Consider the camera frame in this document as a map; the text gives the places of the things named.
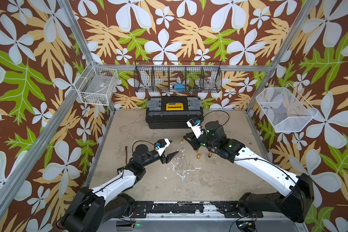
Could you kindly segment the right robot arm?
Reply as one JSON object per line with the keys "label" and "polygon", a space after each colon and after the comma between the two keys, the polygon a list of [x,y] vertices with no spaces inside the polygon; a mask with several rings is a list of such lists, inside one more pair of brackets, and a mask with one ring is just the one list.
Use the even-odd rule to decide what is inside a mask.
{"label": "right robot arm", "polygon": [[313,181],[307,174],[297,175],[274,165],[254,153],[243,143],[227,138],[218,121],[201,126],[198,119],[190,119],[191,132],[184,135],[194,150],[200,147],[237,164],[276,189],[275,193],[244,193],[238,200],[239,214],[248,216],[256,212],[281,213],[293,222],[303,223],[314,201]]}

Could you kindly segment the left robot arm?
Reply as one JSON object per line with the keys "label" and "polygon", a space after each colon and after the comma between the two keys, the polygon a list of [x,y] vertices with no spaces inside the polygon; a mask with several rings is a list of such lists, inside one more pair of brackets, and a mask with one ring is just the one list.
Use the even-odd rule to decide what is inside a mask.
{"label": "left robot arm", "polygon": [[118,175],[95,188],[81,188],[71,205],[56,223],[69,232],[95,232],[101,224],[112,219],[134,214],[135,200],[125,191],[138,183],[146,173],[145,167],[156,161],[168,164],[177,152],[165,155],[171,140],[158,140],[150,151],[141,143],[133,146],[129,162],[118,169]]}

